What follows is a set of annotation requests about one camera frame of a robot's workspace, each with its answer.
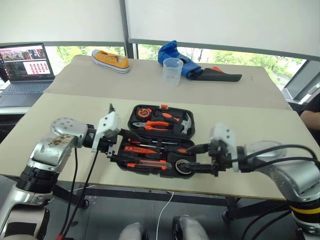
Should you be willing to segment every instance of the laptop screen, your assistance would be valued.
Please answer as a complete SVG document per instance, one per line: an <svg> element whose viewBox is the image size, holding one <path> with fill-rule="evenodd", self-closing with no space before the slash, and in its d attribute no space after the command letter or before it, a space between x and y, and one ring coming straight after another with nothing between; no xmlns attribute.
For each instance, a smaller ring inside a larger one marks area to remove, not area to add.
<svg viewBox="0 0 320 240"><path fill-rule="evenodd" d="M0 46L0 63L10 82L55 78L45 46L41 43Z"/></svg>

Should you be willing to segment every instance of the yellow shoe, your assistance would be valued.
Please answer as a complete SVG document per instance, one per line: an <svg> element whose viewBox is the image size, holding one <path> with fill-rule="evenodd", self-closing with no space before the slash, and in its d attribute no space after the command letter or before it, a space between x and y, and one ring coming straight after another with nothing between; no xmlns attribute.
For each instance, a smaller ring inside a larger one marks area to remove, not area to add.
<svg viewBox="0 0 320 240"><path fill-rule="evenodd" d="M99 66L114 70L121 74L125 74L130 71L127 56L119 56L96 49L92 52L92 60Z"/></svg>

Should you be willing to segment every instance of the gray floor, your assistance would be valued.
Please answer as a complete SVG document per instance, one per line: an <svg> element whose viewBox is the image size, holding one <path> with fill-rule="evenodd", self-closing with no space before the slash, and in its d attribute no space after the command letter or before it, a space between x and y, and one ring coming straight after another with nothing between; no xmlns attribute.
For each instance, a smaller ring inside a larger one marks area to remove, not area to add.
<svg viewBox="0 0 320 240"><path fill-rule="evenodd" d="M0 206L12 184L14 184L12 180L0 176L0 185L3 189L0 195ZM62 185L66 189L70 187L68 183L62 183ZM74 220L78 221L78 224L71 227L69 237L77 240L117 240L126 225L140 222L147 228L149 239L156 239L158 217L166 202L93 196L87 197L87 199L90 205L87 209L80 209L77 212ZM238 205L241 207L256 202L255 199L241 199ZM54 240L62 226L67 204L55 198L47 208L50 210L50 220L45 240ZM246 225L253 218L238 219L230 224L225 224L221 218L225 210L226 208L223 206L171 202L162 213L158 239L171 240L173 217L188 214L202 224L211 240L239 240ZM250 239L263 224L277 215L279 213L270 214L261 219L248 232L246 239ZM292 240L296 228L289 215L269 227L258 239Z"/></svg>

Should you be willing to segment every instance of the toolbox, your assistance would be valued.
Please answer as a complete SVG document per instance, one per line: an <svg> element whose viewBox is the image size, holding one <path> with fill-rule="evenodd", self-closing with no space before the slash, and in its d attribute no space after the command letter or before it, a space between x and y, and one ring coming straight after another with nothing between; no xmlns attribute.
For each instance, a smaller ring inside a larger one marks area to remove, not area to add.
<svg viewBox="0 0 320 240"><path fill-rule="evenodd" d="M129 129L139 141L124 137L112 162L126 171L159 174L167 178L190 178L194 172L183 172L179 164L195 163L196 155L186 151L194 143L193 113L167 105L136 105L128 121Z"/></svg>

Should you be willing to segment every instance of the laptop keyboard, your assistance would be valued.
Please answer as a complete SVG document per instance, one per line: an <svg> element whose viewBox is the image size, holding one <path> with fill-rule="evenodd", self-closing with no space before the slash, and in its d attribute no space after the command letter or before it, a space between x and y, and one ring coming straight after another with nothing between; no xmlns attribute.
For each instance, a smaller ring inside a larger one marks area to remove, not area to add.
<svg viewBox="0 0 320 240"><path fill-rule="evenodd" d="M10 84L1 94L41 94L50 84L51 82Z"/></svg>

